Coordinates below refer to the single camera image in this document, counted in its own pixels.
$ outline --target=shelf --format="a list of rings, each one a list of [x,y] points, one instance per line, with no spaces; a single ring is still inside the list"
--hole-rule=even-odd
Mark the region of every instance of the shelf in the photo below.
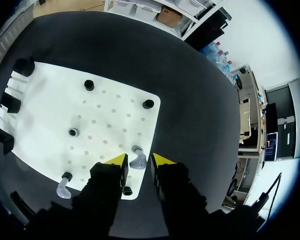
[[[177,12],[181,13],[183,16],[186,16],[191,21],[198,23],[199,20],[196,19],[194,16],[192,16],[190,13],[187,13],[186,11],[180,9],[176,6],[173,0],[154,0],[155,2],[158,2],[160,4],[166,5],[167,7],[176,10]]]
[[[180,33],[180,30],[178,28],[168,27],[167,25],[164,25],[161,22],[156,21],[155,19],[153,21],[149,22],[149,21],[144,21],[142,19],[136,18],[135,17],[136,9],[133,9],[132,12],[130,13],[130,15],[125,15],[125,14],[113,12],[112,8],[110,8],[108,10],[108,13],[120,15],[120,16],[129,18],[129,19],[137,20],[137,21],[145,23],[145,24],[149,24],[151,26],[154,26],[157,29],[161,29],[161,30],[163,30],[163,31],[165,31],[169,34],[172,34],[172,35],[174,35],[175,37],[177,37],[179,39],[181,38],[181,33]]]

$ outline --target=cable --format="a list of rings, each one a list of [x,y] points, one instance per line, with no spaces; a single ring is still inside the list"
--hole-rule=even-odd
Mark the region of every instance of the cable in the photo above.
[[[271,202],[271,206],[270,206],[270,209],[269,209],[269,213],[268,213],[268,217],[267,217],[267,219],[266,219],[266,221],[268,221],[269,219],[270,219],[270,214],[271,214],[271,209],[272,209],[272,206],[274,205],[274,202],[275,202],[275,198],[276,198],[276,195],[277,195],[277,192],[278,192],[278,189],[279,189],[279,185],[280,185],[280,181],[281,181],[281,175],[282,175],[282,173],[280,173],[279,174],[279,176],[278,176],[278,183],[277,183],[277,186],[276,186],[276,189],[275,189],[275,192],[274,192],[274,195],[273,195],[273,199],[272,199],[272,202]]]
[[[101,5],[92,6],[92,7],[89,7],[89,8],[81,8],[79,11],[80,11],[80,12],[84,12],[84,11],[86,11],[86,10],[90,10],[90,9],[93,9],[93,8],[96,8],[96,7],[101,7],[101,6],[105,5],[105,1],[103,1],[102,3],[103,3],[103,4],[101,4]]]

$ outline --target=desk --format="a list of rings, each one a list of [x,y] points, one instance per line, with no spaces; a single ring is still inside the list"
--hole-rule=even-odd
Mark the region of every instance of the desk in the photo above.
[[[240,101],[244,100],[245,98],[249,98],[251,128],[256,129],[257,137],[254,142],[248,143],[248,146],[245,146],[245,144],[240,144],[239,152],[257,152],[260,154],[262,151],[264,136],[266,134],[266,128],[265,115],[262,114],[263,103],[260,102],[259,96],[262,95],[264,101],[266,101],[265,94],[261,93],[250,66],[245,65],[244,67],[246,68],[246,73],[238,73],[242,81],[242,89],[238,90],[238,94]]]
[[[0,65],[0,99],[18,58],[59,65],[109,78],[160,97],[151,151],[183,162],[207,210],[220,208],[237,162],[240,132],[235,88],[204,56],[151,25],[106,12],[62,12],[35,18]],[[57,183],[3,156],[0,143],[0,198],[17,191],[37,212],[54,201]],[[72,196],[79,192],[70,189]],[[120,201],[110,235],[155,238],[168,235],[151,171],[146,168],[136,200]]]

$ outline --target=black cylinder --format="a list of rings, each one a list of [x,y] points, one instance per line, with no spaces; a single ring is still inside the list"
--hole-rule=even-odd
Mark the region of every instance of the black cylinder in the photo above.
[[[155,105],[154,101],[148,99],[142,103],[144,109],[151,109]]]
[[[87,91],[92,91],[93,89],[95,89],[94,82],[91,80],[86,80],[84,82],[84,87]]]
[[[13,66],[13,71],[25,77],[29,77],[33,73],[34,69],[35,61],[33,57],[30,57],[28,59],[19,58],[17,61],[15,61],[15,64]]]
[[[71,179],[72,179],[72,174],[70,173],[70,172],[65,172],[63,175],[62,175],[62,177],[61,178],[67,178],[67,179],[69,179],[69,182],[71,181]]]

